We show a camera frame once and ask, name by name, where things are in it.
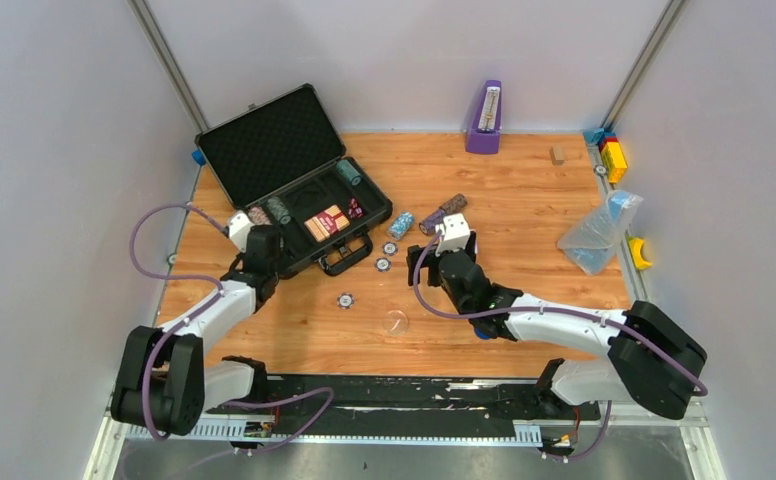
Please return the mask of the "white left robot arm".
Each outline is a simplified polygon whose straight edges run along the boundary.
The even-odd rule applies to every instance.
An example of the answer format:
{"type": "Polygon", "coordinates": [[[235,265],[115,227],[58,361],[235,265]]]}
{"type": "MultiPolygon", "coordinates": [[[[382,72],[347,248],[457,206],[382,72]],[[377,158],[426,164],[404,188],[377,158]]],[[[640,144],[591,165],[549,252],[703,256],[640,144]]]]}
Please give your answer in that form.
{"type": "Polygon", "coordinates": [[[273,295],[281,256],[280,231],[254,226],[244,234],[220,289],[161,327],[132,330],[112,394],[112,419],[165,438],[189,433],[205,411],[230,401],[247,413],[262,411],[271,390],[264,363],[227,356],[206,367],[204,359],[273,295]]]}

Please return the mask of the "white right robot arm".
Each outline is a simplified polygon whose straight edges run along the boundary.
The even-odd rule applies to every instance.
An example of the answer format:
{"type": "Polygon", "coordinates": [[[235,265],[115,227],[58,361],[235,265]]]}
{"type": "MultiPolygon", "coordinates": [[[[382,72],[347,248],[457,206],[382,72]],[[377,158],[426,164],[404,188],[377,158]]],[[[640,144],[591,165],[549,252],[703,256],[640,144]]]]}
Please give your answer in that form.
{"type": "Polygon", "coordinates": [[[544,342],[591,355],[589,361],[554,359],[535,390],[535,403],[560,417],[589,401],[633,401],[660,417],[680,420],[708,388],[700,375],[706,350],[660,307],[636,300],[627,309],[591,309],[546,301],[491,281],[476,262],[476,235],[464,246],[438,252],[437,243],[406,253],[408,284],[441,288],[450,312],[427,301],[425,310],[465,320],[482,340],[544,342]]]}

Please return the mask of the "clear round dealer button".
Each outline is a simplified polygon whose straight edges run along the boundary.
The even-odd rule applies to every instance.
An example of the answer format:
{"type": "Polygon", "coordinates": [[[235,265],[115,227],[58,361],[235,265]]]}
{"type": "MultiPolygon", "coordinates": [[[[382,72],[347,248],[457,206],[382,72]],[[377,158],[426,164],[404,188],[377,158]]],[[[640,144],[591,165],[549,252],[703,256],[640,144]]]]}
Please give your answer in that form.
{"type": "Polygon", "coordinates": [[[383,330],[393,336],[404,334],[409,327],[407,315],[401,310],[390,310],[382,321],[383,330]]]}

